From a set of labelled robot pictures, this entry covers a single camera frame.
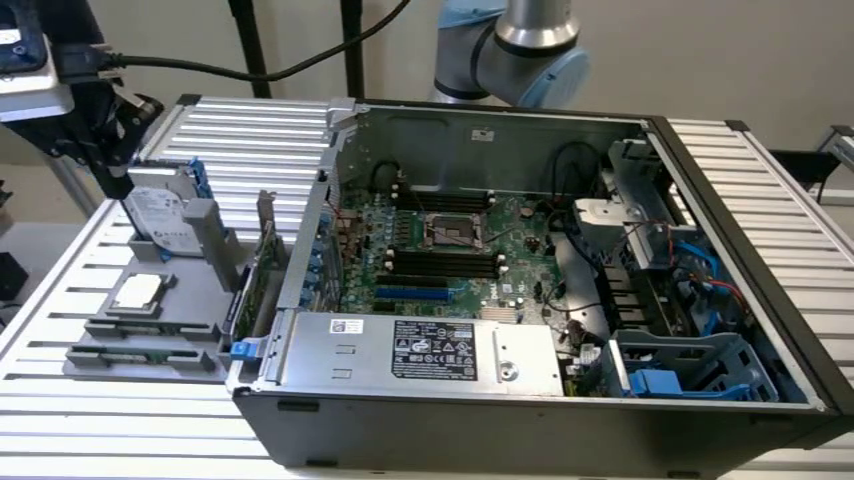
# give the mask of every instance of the warning label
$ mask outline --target warning label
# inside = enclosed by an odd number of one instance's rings
[[[391,373],[398,378],[477,381],[476,326],[398,320]]]

